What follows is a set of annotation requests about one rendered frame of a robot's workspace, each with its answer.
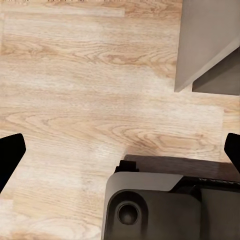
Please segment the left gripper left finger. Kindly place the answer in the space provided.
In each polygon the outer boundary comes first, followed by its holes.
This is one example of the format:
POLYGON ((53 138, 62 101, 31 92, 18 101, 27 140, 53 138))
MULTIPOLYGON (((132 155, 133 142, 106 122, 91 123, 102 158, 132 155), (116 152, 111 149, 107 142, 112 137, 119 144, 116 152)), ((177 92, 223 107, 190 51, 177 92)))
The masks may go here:
POLYGON ((0 138, 0 193, 26 152, 21 133, 0 138))

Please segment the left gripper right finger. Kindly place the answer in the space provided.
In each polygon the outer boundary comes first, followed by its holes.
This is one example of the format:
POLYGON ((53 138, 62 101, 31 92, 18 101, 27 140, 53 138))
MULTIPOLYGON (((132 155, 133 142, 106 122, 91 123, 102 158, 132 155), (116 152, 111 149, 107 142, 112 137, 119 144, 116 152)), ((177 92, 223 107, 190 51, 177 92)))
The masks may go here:
POLYGON ((224 151, 240 173, 240 135, 228 133, 224 151))

